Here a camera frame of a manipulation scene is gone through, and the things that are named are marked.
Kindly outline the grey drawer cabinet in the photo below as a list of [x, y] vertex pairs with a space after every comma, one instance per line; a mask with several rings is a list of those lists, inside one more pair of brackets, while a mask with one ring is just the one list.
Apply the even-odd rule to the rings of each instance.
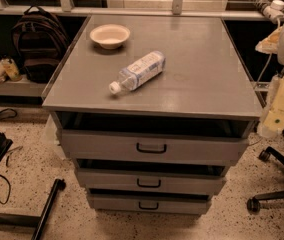
[[[123, 48], [90, 40], [104, 24], [127, 27]], [[137, 90], [112, 95], [119, 71], [152, 52], [166, 58], [163, 73]], [[229, 120], [247, 135], [262, 108], [219, 18], [94, 15], [84, 26], [43, 102], [49, 111]]]

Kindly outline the grey top drawer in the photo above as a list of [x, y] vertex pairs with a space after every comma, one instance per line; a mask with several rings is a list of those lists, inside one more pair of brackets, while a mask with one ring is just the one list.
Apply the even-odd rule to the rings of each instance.
[[73, 158], [234, 165], [252, 123], [240, 118], [60, 112], [61, 144]]

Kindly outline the grey drawer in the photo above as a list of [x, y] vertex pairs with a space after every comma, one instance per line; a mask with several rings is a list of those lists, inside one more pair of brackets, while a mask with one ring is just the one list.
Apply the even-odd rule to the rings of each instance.
[[205, 214], [211, 200], [207, 195], [90, 189], [90, 207], [96, 210], [119, 210], [149, 213]]
[[76, 176], [89, 189], [217, 195], [223, 166], [78, 159]]
[[61, 144], [73, 158], [234, 165], [252, 123], [240, 118], [60, 112]]

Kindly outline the grey middle drawer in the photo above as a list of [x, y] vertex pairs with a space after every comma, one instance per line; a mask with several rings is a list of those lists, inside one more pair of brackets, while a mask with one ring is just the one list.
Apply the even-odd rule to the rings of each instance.
[[76, 176], [89, 189], [217, 195], [223, 166], [78, 159]]

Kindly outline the grey bottom drawer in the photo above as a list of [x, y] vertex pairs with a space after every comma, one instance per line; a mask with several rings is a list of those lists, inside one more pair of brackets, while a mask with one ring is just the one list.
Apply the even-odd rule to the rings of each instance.
[[207, 195], [90, 189], [90, 207], [96, 210], [119, 210], [149, 213], [205, 214], [211, 200]]

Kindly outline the white power strip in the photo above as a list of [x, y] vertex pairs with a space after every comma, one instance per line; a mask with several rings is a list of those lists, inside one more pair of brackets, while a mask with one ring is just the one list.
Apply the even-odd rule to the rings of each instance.
[[284, 2], [282, 0], [250, 0], [256, 9], [268, 20], [276, 24], [284, 19]]

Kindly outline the black office chair base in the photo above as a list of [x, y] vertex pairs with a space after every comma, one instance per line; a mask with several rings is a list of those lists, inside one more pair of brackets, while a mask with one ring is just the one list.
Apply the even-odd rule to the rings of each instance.
[[250, 214], [258, 214], [262, 202], [284, 200], [284, 155], [268, 146], [260, 152], [258, 159], [263, 163], [272, 162], [279, 168], [279, 175], [258, 182], [258, 189], [246, 201], [246, 209]]

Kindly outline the clear plastic water bottle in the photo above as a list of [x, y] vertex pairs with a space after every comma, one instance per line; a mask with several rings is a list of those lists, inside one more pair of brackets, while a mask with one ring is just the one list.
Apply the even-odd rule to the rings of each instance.
[[144, 57], [121, 69], [118, 78], [109, 85], [112, 94], [134, 91], [155, 76], [165, 66], [165, 56], [159, 51], [152, 51]]

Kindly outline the white paper bowl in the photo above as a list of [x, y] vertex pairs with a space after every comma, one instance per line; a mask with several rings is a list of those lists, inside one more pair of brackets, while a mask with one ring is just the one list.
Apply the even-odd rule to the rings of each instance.
[[106, 24], [94, 28], [90, 39], [107, 50], [121, 47], [130, 37], [130, 30], [122, 25]]

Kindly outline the dark brown backpack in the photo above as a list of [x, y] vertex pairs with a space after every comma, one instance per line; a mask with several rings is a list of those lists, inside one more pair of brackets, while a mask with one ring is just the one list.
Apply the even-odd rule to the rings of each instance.
[[71, 40], [59, 18], [40, 6], [30, 6], [11, 29], [13, 45], [27, 78], [48, 83]]

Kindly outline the grey low shelf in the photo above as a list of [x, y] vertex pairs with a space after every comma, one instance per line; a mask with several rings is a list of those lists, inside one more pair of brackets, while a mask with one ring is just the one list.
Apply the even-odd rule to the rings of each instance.
[[20, 81], [7, 80], [0, 83], [0, 96], [40, 97], [45, 84], [38, 84], [23, 77]]

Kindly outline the black stand leg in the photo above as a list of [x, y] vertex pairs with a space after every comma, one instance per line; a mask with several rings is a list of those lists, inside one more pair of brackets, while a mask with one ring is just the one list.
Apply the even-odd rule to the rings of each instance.
[[65, 187], [66, 183], [63, 179], [56, 179], [54, 181], [40, 216], [0, 213], [0, 225], [33, 228], [34, 231], [31, 240], [41, 240], [55, 199], [58, 193], [63, 191]]

